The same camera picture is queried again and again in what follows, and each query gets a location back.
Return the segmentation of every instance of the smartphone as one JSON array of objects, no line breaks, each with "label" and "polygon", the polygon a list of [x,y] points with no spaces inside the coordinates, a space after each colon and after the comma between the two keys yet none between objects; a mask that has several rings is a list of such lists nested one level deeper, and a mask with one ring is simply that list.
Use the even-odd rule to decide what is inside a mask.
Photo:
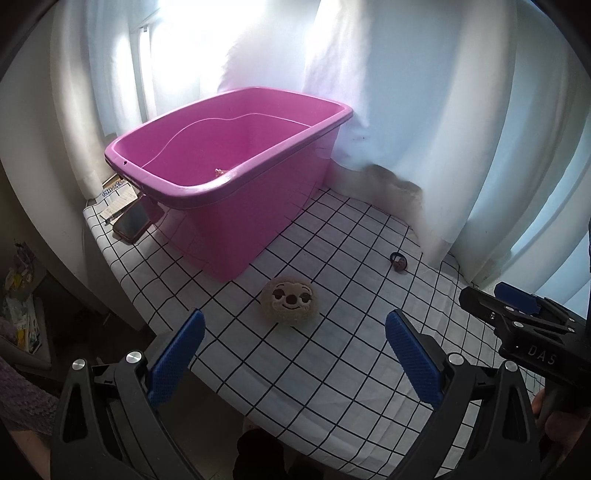
[{"label": "smartphone", "polygon": [[130,244],[136,243],[148,227],[164,212],[145,195],[132,203],[113,224],[113,231]]}]

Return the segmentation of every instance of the small dark object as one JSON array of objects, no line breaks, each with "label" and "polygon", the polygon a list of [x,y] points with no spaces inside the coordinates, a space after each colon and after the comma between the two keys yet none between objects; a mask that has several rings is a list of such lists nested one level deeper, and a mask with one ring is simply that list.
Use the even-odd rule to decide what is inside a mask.
[{"label": "small dark object", "polygon": [[149,197],[140,197],[126,207],[125,213],[113,224],[113,231],[127,243],[134,244],[163,214],[163,210]]},{"label": "small dark object", "polygon": [[390,255],[390,261],[396,272],[404,272],[408,266],[406,257],[400,252],[392,252]]}]

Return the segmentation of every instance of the silver screw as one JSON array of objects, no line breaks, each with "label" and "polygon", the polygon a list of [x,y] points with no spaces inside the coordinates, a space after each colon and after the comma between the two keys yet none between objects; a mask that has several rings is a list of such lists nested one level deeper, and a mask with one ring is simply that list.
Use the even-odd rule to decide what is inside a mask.
[{"label": "silver screw", "polygon": [[142,354],[140,352],[130,352],[125,357],[125,360],[129,364],[136,364],[142,359]]},{"label": "silver screw", "polygon": [[512,362],[511,360],[509,360],[508,362],[505,362],[505,368],[509,371],[509,372],[517,372],[517,364],[515,362]]},{"label": "silver screw", "polygon": [[464,363],[464,357],[462,357],[459,353],[450,353],[447,359],[452,365],[461,365]]},{"label": "silver screw", "polygon": [[78,360],[74,360],[72,363],[72,370],[82,370],[85,365],[85,360],[83,358],[79,358]]}]

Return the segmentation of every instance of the notepad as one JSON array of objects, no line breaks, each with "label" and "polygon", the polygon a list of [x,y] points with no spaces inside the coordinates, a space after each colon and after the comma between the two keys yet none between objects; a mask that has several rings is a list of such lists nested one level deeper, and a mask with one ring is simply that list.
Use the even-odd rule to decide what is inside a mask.
[{"label": "notepad", "polygon": [[138,198],[134,188],[130,184],[123,185],[116,192],[119,196],[117,196],[117,193],[112,193],[109,197],[111,200],[110,204],[100,213],[100,216],[103,217],[104,220],[110,219],[114,214],[124,209]]}]

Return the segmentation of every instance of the white curtain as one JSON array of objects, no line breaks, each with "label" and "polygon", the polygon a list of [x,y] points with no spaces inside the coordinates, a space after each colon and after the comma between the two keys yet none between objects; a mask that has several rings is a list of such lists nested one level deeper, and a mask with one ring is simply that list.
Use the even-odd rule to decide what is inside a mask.
[{"label": "white curtain", "polygon": [[406,220],[424,262],[451,249],[469,281],[552,296],[582,251],[591,82],[527,0],[85,5],[104,137],[249,85],[332,98],[355,116],[327,182]]},{"label": "white curtain", "polygon": [[74,176],[85,198],[95,198],[113,175],[105,163],[102,128],[90,80],[85,3],[62,0],[51,30],[50,73],[57,119]]},{"label": "white curtain", "polygon": [[535,294],[540,297],[550,297],[581,317],[587,318],[589,281],[591,281],[588,259],[589,235],[585,233],[568,259]]}]

